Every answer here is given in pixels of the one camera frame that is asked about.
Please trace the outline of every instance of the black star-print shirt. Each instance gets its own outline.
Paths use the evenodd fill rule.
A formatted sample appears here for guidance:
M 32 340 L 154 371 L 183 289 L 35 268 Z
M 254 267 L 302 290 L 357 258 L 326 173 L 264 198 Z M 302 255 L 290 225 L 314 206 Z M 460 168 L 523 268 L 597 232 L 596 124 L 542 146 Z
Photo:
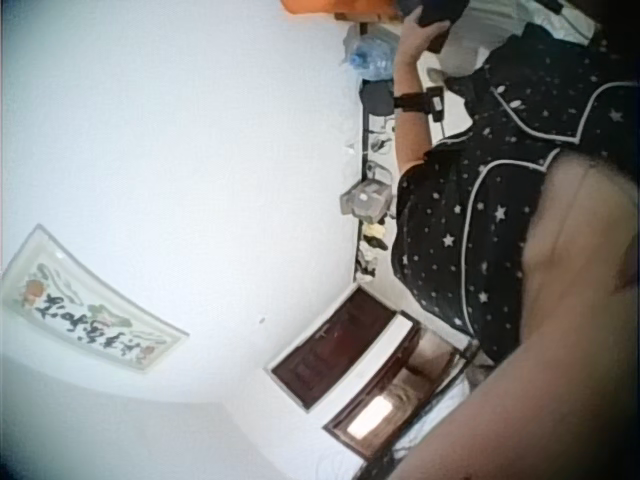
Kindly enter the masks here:
M 529 25 L 448 80 L 473 125 L 400 179 L 395 275 L 495 362 L 520 343 L 522 250 L 548 166 L 574 150 L 637 183 L 633 71 L 602 40 L 582 47 Z

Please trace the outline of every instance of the black watch strap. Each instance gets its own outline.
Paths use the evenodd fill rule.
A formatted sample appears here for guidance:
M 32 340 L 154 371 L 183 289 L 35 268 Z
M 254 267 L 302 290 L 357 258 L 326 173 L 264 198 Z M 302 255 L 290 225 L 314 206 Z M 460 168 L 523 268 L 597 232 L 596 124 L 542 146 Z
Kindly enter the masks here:
M 421 112 L 429 114 L 429 97 L 424 92 L 405 93 L 393 98 L 393 108 L 399 108 L 405 112 Z

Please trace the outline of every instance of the hand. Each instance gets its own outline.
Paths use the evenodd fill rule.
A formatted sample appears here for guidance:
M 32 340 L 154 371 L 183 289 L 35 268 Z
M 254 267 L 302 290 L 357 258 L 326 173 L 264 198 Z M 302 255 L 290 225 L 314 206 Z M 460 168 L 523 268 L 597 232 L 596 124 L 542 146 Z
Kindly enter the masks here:
M 431 41 L 451 26 L 451 22 L 445 21 L 422 28 L 417 23 L 421 13 L 422 7 L 418 7 L 405 18 L 396 52 L 396 63 L 415 65 Z

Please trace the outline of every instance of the framed calligraphy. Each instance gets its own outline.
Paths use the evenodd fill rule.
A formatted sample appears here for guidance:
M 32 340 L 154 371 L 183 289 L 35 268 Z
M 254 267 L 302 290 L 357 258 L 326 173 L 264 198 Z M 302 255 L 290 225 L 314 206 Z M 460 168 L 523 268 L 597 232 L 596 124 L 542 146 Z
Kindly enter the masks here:
M 2 307 L 68 344 L 147 372 L 188 334 L 91 273 L 38 225 L 2 277 Z

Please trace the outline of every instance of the orange object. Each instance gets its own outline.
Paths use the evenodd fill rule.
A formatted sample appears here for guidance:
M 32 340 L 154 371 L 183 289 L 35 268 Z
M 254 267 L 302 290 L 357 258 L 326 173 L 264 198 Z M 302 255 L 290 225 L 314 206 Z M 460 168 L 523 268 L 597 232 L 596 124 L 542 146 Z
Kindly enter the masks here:
M 368 13 L 394 15 L 393 0 L 281 0 L 293 14 L 302 13 Z

